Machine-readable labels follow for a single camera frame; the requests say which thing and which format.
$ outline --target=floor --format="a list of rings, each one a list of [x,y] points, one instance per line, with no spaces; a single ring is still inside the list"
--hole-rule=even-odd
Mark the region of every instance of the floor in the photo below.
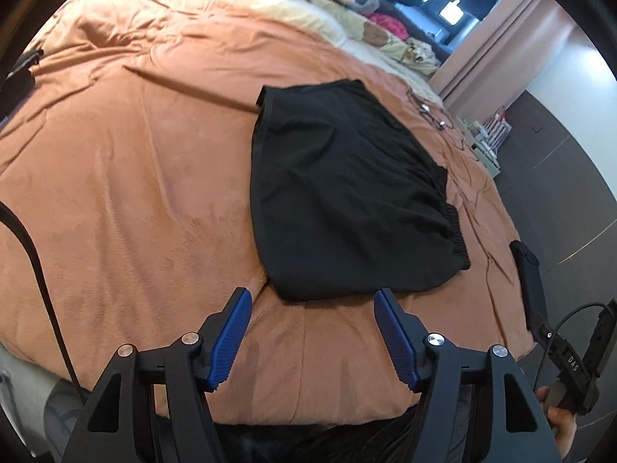
[[[541,262],[549,321],[555,325],[583,303],[616,297],[617,201],[576,140],[531,94],[525,92],[508,115],[513,130],[499,150],[502,173],[495,182],[521,239]],[[560,331],[581,355],[597,313],[585,310]],[[538,346],[521,361],[530,382],[541,354]],[[541,385],[556,374],[549,361]],[[572,461],[586,458],[615,418],[615,385],[613,356],[598,380],[598,404],[578,420]]]

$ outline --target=pink curtain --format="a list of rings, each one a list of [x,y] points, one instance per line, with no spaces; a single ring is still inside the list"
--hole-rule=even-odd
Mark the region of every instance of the pink curtain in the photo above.
[[[501,0],[429,83],[451,113],[483,122],[523,93],[574,28],[554,0]]]

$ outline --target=black strap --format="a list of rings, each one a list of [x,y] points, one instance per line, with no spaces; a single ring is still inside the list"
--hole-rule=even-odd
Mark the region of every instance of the black strap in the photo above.
[[[4,82],[0,90],[0,122],[8,117],[35,87],[35,77],[28,68],[20,69]]]
[[[86,403],[86,397],[83,394],[81,386],[79,385],[79,381],[77,380],[77,374],[75,374],[73,363],[71,362],[71,358],[69,357],[69,351],[67,351],[67,346],[64,343],[64,339],[60,331],[56,312],[54,311],[54,306],[51,303],[49,291],[47,290],[47,284],[45,283],[45,277],[42,272],[41,260],[39,260],[35,244],[32,241],[32,238],[30,238],[30,235],[28,234],[25,226],[21,223],[18,217],[13,214],[10,208],[8,208],[2,202],[0,202],[0,221],[4,223],[5,226],[9,230],[11,230],[13,235],[17,237],[20,244],[28,254],[28,257],[30,258],[30,264],[32,264],[32,269],[34,270],[36,276],[36,284],[38,285],[39,291],[41,292],[43,304],[45,305],[45,309],[47,310],[47,315],[49,316],[51,326],[54,329],[54,335],[56,336],[58,348],[60,348],[60,353],[62,354],[62,358],[64,359],[64,365],[66,365],[67,370],[69,371],[69,376],[71,378],[71,381],[73,382],[73,386],[75,386],[77,395],[79,396],[79,401],[81,402],[81,405],[84,406]]]

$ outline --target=wrinkled fabric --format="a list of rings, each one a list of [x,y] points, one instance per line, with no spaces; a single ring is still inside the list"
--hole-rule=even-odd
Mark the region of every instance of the wrinkled fabric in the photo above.
[[[429,101],[442,106],[442,101],[438,95],[436,95],[431,88],[425,82],[422,73],[416,71],[405,65],[407,62],[399,61],[401,55],[397,54],[385,54],[385,50],[376,49],[374,46],[369,45],[362,41],[362,31],[360,36],[351,32],[355,31],[355,28],[345,31],[342,25],[339,24],[337,18],[340,15],[335,13],[332,8],[326,10],[320,8],[317,4],[313,5],[305,0],[218,0],[219,2],[233,2],[235,7],[250,8],[255,10],[261,15],[268,16],[277,21],[287,22],[295,27],[306,29],[320,36],[324,37],[327,41],[337,48],[343,49],[349,52],[354,57],[357,57],[364,63],[374,64],[381,69],[386,70],[388,73],[393,73],[396,76],[402,78],[413,89],[413,92]],[[349,13],[340,5],[336,5],[334,2],[330,2],[346,14]],[[431,47],[427,44],[418,45],[415,47],[416,57],[428,58],[425,52],[432,54]],[[424,73],[430,73],[434,69],[420,68]]]
[[[426,292],[469,269],[447,171],[362,82],[264,87],[251,219],[278,295]]]
[[[407,32],[405,25],[399,21],[396,17],[392,17],[387,14],[380,14],[379,12],[374,12],[368,16],[368,19],[378,26],[387,29],[394,36],[397,36],[403,42],[405,42],[409,38],[409,33]]]
[[[265,84],[362,80],[447,169],[471,260],[443,286],[402,295],[403,307],[459,346],[532,348],[508,248],[518,235],[496,187],[457,132],[418,114],[398,77],[218,0],[70,0],[39,42],[35,89],[0,132],[0,197],[36,244],[85,387],[118,346],[167,346],[245,286],[253,315],[229,380],[209,394],[215,421],[358,424],[416,401],[371,297],[289,304],[268,284],[249,207]],[[67,377],[29,260],[5,229],[0,252],[0,341]]]
[[[403,42],[389,30],[377,26],[368,18],[332,0],[310,0],[317,8],[335,17],[347,35],[379,49],[387,57],[409,69],[431,76],[441,66],[431,46],[421,40],[408,38]]]

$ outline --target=orange duvet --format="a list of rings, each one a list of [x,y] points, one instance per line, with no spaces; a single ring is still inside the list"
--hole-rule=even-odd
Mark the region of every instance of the orange duvet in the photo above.
[[[217,0],[70,0],[42,42],[35,90],[0,132],[0,198],[35,241],[87,388],[118,346],[166,346],[245,286],[254,312],[229,380],[209,396],[217,422],[359,424],[415,402],[371,297],[289,304],[268,284],[249,209],[265,84],[362,80],[447,168],[471,259],[402,305],[457,345],[531,349],[508,249],[518,235],[496,187],[456,131],[419,116],[399,78]],[[5,229],[0,252],[0,341],[67,376],[28,258]]]

